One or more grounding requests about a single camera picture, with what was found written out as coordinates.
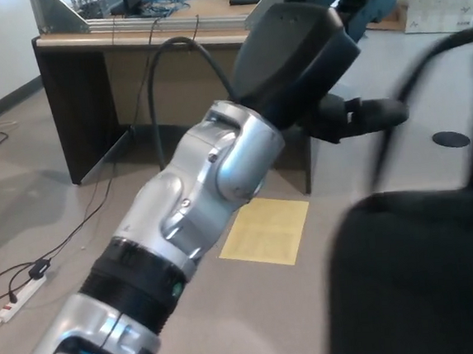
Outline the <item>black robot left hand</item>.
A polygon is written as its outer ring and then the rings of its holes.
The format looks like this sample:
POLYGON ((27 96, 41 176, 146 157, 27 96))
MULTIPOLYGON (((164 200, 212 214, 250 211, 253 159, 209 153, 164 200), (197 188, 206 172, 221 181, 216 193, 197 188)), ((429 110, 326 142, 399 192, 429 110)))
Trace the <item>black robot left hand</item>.
POLYGON ((254 25, 235 60, 232 98, 279 130, 298 125, 331 143, 392 129, 408 109, 390 100, 343 100, 329 91, 360 54, 367 25, 397 0, 284 0, 254 25))

